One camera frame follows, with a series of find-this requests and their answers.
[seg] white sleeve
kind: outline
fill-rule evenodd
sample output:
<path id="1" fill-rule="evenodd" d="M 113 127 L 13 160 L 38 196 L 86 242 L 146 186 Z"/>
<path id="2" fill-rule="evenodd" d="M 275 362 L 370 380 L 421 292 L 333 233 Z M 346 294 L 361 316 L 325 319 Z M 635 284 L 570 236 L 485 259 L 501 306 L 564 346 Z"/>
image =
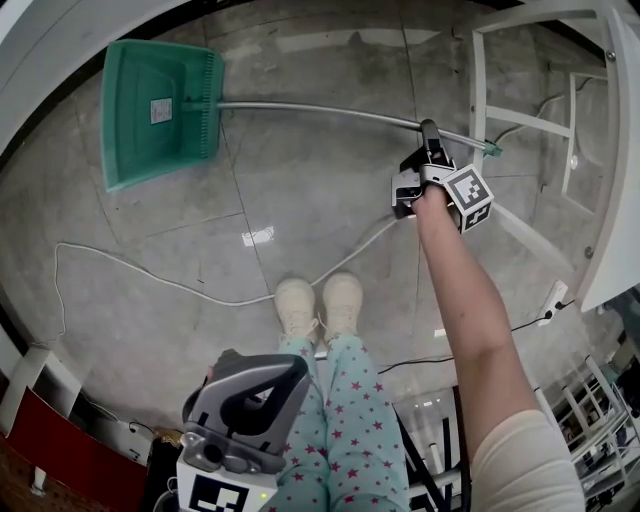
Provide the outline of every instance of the white sleeve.
<path id="1" fill-rule="evenodd" d="M 584 511 L 569 449 L 540 411 L 523 411 L 494 428 L 471 464 L 474 512 Z"/>

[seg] hand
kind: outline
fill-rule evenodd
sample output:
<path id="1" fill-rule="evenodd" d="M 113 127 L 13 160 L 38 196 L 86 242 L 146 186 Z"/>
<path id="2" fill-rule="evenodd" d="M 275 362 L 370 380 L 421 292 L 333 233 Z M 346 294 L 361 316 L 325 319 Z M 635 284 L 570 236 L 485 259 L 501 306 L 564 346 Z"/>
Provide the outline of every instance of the hand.
<path id="1" fill-rule="evenodd" d="M 204 379 L 204 384 L 203 386 L 206 386 L 207 384 L 209 384 L 209 382 L 211 382 L 213 380 L 213 366 L 209 366 L 209 368 L 207 368 L 207 376 Z"/>
<path id="2" fill-rule="evenodd" d="M 411 204 L 411 208 L 413 209 L 413 213 L 418 217 L 422 217 L 423 215 L 432 215 L 434 212 L 446 213 L 447 193 L 438 185 L 429 185 L 425 189 L 424 194 L 422 194 L 422 197 L 416 199 Z"/>

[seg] star print pajama pants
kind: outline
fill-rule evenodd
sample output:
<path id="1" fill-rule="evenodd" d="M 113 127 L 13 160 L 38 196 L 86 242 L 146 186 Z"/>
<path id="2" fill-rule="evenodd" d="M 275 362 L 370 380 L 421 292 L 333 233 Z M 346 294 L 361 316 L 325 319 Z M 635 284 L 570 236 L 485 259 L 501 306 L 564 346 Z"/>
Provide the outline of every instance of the star print pajama pants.
<path id="1" fill-rule="evenodd" d="M 409 510 L 395 412 L 362 341 L 342 336 L 331 342 L 324 403 L 312 343 L 290 339 L 280 352 L 304 357 L 314 384 L 291 429 L 278 492 L 262 510 Z"/>

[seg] black cable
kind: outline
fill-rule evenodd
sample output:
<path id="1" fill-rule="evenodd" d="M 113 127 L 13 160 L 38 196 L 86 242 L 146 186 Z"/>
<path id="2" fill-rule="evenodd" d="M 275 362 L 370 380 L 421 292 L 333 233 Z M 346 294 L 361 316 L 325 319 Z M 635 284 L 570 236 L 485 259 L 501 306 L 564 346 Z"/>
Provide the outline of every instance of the black cable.
<path id="1" fill-rule="evenodd" d="M 129 430 L 131 432 L 135 432 L 135 429 L 131 428 L 131 425 L 138 425 L 140 427 L 144 427 L 146 428 L 149 432 L 151 432 L 152 435 L 155 435 L 155 430 L 153 430 L 151 427 L 146 426 L 144 423 L 140 423 L 139 421 L 130 421 L 129 422 Z"/>
<path id="2" fill-rule="evenodd" d="M 540 320 L 551 320 L 552 316 L 553 316 L 553 313 L 551 313 L 551 311 L 547 311 L 543 317 L 536 318 L 535 320 L 532 320 L 529 323 L 519 325 L 518 327 L 514 327 L 513 329 L 511 329 L 511 332 L 516 332 L 516 331 L 519 331 L 520 329 L 524 329 L 525 327 L 529 327 L 535 323 L 538 323 Z"/>
<path id="3" fill-rule="evenodd" d="M 447 361 L 453 361 L 453 357 L 446 357 L 444 359 L 410 359 L 409 361 L 402 361 L 400 363 L 392 364 L 388 368 L 381 370 L 378 372 L 378 375 L 382 375 L 383 373 L 387 373 L 388 371 L 397 368 L 398 366 L 404 366 L 407 364 L 423 364 L 423 363 L 446 363 Z"/>
<path id="4" fill-rule="evenodd" d="M 558 302 L 556 302 L 555 308 L 556 308 L 557 311 L 562 311 L 564 308 L 566 308 L 567 306 L 570 306 L 574 302 L 575 302 L 575 299 L 572 300 L 572 301 L 567 302 L 566 304 L 563 304 L 562 302 L 558 301 Z M 514 327 L 513 329 L 511 329 L 511 332 L 519 331 L 520 329 L 524 329 L 525 327 L 529 327 L 529 326 L 539 322 L 540 320 L 551 320 L 551 318 L 553 318 L 553 312 L 547 311 L 544 314 L 543 317 L 536 318 L 535 320 L 532 320 L 531 322 L 528 322 L 528 323 L 523 324 L 523 325 L 519 325 L 518 327 Z M 411 364 L 424 364 L 424 363 L 437 364 L 437 363 L 446 363 L 447 361 L 452 361 L 452 360 L 453 360 L 453 357 L 445 357 L 444 359 L 427 359 L 427 358 L 409 359 L 408 361 L 401 361 L 399 363 L 392 364 L 391 366 L 385 368 L 384 370 L 379 371 L 378 375 L 382 375 L 383 373 L 387 373 L 388 371 L 391 371 L 394 368 L 397 368 L 398 366 L 405 366 L 405 365 L 411 365 Z"/>

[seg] shoe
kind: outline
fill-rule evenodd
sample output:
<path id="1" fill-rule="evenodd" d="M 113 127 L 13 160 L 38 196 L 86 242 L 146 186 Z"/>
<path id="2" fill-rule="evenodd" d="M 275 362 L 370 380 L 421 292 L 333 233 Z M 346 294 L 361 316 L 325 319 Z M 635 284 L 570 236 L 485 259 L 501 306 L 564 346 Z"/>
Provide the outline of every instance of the shoe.
<path id="1" fill-rule="evenodd" d="M 316 342 L 318 320 L 314 315 L 316 296 L 303 279 L 285 279 L 276 289 L 274 302 L 286 338 L 307 338 Z"/>
<path id="2" fill-rule="evenodd" d="M 340 335 L 354 336 L 358 315 L 362 308 L 362 285 L 356 276 L 348 272 L 332 275 L 322 293 L 327 309 L 326 341 Z"/>

